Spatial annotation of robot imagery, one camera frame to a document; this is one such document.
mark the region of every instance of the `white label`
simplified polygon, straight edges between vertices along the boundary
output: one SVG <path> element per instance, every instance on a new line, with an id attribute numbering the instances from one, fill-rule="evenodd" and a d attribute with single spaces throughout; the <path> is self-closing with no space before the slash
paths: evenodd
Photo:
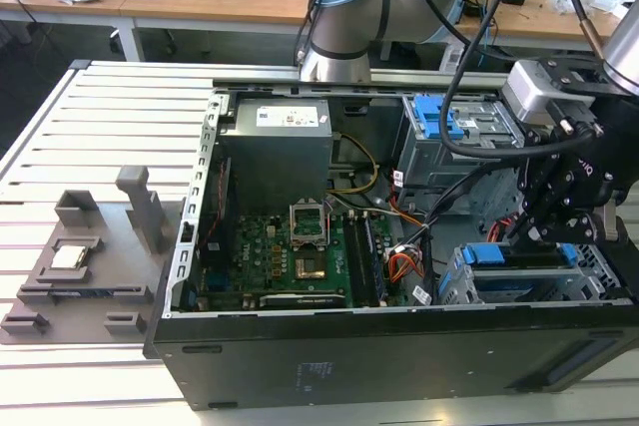
<path id="1" fill-rule="evenodd" d="M 429 306 L 432 302 L 432 298 L 430 297 L 430 295 L 426 293 L 418 284 L 415 285 L 415 289 L 412 291 L 412 295 L 424 306 Z"/>
<path id="2" fill-rule="evenodd" d="M 320 125 L 316 107 L 288 105 L 259 107 L 257 122 L 258 127 L 318 127 Z"/>
<path id="3" fill-rule="evenodd" d="M 460 129 L 476 129 L 477 124 L 475 124 L 474 120 L 458 120 L 457 126 Z"/>
<path id="4" fill-rule="evenodd" d="M 403 172 L 395 170 L 392 172 L 392 182 L 399 189 L 403 189 Z"/>

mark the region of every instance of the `yellow wires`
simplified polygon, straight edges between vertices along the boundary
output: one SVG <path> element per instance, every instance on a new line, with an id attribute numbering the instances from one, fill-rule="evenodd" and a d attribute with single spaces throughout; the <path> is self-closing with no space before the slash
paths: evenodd
<path id="1" fill-rule="evenodd" d="M 346 195 L 359 194 L 359 193 L 366 192 L 369 189 L 371 189 L 373 185 L 375 185 L 375 182 L 377 182 L 377 177 L 379 175 L 378 173 L 379 167 L 377 166 L 375 159 L 372 157 L 372 155 L 370 154 L 370 152 L 366 149 L 364 145 L 362 145 L 359 141 L 357 141 L 355 138 L 351 137 L 348 134 L 341 134 L 341 136 L 353 142 L 355 146 L 358 147 L 368 157 L 368 159 L 372 163 L 372 178 L 370 179 L 370 182 L 368 182 L 363 187 L 356 187 L 354 189 L 343 189 L 343 190 L 328 190 L 328 192 L 330 194 L 346 194 Z"/>

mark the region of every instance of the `screw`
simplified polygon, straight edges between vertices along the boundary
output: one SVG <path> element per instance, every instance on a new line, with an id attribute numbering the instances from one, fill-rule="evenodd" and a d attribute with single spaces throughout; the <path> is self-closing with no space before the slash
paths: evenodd
<path id="1" fill-rule="evenodd" d="M 570 122 L 568 122 L 566 119 L 563 119 L 561 122 L 559 122 L 559 127 L 563 129 L 566 135 L 572 135 L 575 133 L 575 129 L 572 128 L 572 125 L 570 125 Z"/>

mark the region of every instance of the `processor chip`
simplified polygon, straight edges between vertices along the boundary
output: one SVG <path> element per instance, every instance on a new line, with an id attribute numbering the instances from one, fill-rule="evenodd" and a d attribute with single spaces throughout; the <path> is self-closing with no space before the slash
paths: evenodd
<path id="1" fill-rule="evenodd" d="M 325 279 L 326 257 L 324 251 L 300 250 L 295 253 L 296 279 Z"/>

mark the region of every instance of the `power supply label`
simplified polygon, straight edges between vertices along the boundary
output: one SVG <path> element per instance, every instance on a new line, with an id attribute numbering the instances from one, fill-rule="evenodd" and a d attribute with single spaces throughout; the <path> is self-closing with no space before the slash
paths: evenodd
<path id="1" fill-rule="evenodd" d="M 258 107 L 258 127 L 319 127 L 316 107 L 269 105 Z"/>

